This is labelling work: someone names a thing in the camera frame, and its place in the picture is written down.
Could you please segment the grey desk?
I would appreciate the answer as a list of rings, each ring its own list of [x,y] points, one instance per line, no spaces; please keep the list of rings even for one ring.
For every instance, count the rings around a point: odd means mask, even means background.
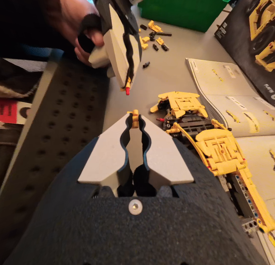
[[[150,20],[153,20],[164,32],[172,34],[171,37],[162,37],[169,51],[165,52],[160,47],[155,51],[152,44],[149,45],[143,52],[142,62],[129,96],[120,92],[116,78],[110,79],[103,131],[132,109],[138,109],[140,114],[154,124],[159,124],[156,118],[162,114],[150,113],[150,108],[157,103],[159,94],[173,90],[197,93],[185,58],[234,62],[214,37],[218,26],[232,10],[229,5],[226,5],[205,33],[158,22],[156,18],[141,18],[137,6],[133,6],[132,10],[139,25],[147,26]]]

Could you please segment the black dimpled mat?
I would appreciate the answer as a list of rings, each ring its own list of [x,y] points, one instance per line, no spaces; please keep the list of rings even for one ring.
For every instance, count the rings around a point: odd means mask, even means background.
[[[43,193],[103,128],[109,79],[102,68],[50,60],[32,111],[1,173],[1,256],[20,240]]]

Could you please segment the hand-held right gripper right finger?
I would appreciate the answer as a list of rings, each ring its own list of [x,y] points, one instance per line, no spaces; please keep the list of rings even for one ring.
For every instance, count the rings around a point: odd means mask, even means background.
[[[133,174],[139,197],[177,197],[174,185],[193,183],[194,178],[173,138],[146,117],[139,115],[143,164]]]

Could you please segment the red and white card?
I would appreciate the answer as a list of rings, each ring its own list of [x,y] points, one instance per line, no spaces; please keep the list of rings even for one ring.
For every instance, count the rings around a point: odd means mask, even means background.
[[[12,99],[0,99],[0,122],[24,125],[32,104]]]

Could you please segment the yellow brick toy car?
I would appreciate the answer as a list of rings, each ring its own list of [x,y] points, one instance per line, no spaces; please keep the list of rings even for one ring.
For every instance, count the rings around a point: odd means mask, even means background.
[[[197,93],[171,91],[158,95],[151,113],[172,137],[195,150],[203,164],[230,195],[246,233],[258,230],[274,246],[274,114],[260,107],[261,125],[248,106],[234,96],[220,96],[219,110]]]

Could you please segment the person's left forearm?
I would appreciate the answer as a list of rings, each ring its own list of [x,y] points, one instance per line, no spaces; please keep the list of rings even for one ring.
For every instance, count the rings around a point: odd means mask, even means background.
[[[50,26],[49,0],[0,0],[1,50],[12,45],[62,49],[60,35]]]

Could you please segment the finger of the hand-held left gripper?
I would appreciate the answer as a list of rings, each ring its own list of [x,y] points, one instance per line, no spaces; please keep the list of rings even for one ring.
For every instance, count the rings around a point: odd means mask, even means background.
[[[104,35],[105,48],[111,63],[112,72],[120,88],[124,88],[128,80],[129,63],[126,57],[126,46],[123,40],[124,26],[116,12],[109,3],[111,28]]]
[[[139,35],[131,35],[129,34],[129,41],[127,44],[127,60],[129,63],[129,78],[131,80],[130,84],[132,85],[136,73],[141,61],[141,56],[142,56],[142,47],[139,39]]]

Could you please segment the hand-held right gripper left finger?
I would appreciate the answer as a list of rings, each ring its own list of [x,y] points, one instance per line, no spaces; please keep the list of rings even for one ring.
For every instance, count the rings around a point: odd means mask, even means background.
[[[127,113],[96,138],[77,180],[79,183],[110,187],[119,197],[133,196],[133,173],[126,149],[132,127],[135,127],[135,113]]]

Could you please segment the person's left hand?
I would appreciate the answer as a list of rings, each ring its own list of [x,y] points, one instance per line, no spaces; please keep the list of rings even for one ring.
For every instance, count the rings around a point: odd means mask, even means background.
[[[91,67],[90,54],[81,48],[77,36],[86,15],[99,15],[96,7],[87,0],[47,0],[46,10],[50,25],[73,45],[78,60]]]

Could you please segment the dark toy car box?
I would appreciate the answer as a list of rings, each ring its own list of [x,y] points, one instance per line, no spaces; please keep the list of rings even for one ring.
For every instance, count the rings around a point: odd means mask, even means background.
[[[275,0],[239,0],[215,38],[258,92],[275,103]]]

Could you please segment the loose yellow and black bricks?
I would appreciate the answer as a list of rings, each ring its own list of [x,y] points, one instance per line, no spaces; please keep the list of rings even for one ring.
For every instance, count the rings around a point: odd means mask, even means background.
[[[172,34],[169,32],[164,32],[160,26],[155,25],[154,21],[151,20],[147,26],[141,24],[139,32],[141,30],[147,30],[150,29],[151,32],[149,33],[148,36],[145,37],[139,37],[140,43],[142,50],[146,50],[149,47],[149,42],[152,42],[152,48],[155,51],[159,50],[159,47],[164,50],[165,52],[169,51],[169,47],[167,44],[164,42],[162,37],[171,37]]]

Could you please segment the green storage bin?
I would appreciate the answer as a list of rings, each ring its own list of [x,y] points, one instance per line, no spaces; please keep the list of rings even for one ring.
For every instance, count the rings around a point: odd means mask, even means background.
[[[143,0],[141,17],[206,32],[231,0]]]

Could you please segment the instruction booklet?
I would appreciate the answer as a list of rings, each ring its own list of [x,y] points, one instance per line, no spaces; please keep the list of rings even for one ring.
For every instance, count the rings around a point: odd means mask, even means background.
[[[232,129],[251,177],[228,174],[243,229],[256,229],[268,264],[274,264],[274,105],[252,89],[232,63],[186,59],[208,112]]]

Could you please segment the yellow pin connector brick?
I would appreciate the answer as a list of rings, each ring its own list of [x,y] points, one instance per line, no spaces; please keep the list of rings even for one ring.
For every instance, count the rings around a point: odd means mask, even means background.
[[[132,114],[132,129],[139,128],[139,111],[134,109],[133,111],[127,111],[127,113]]]

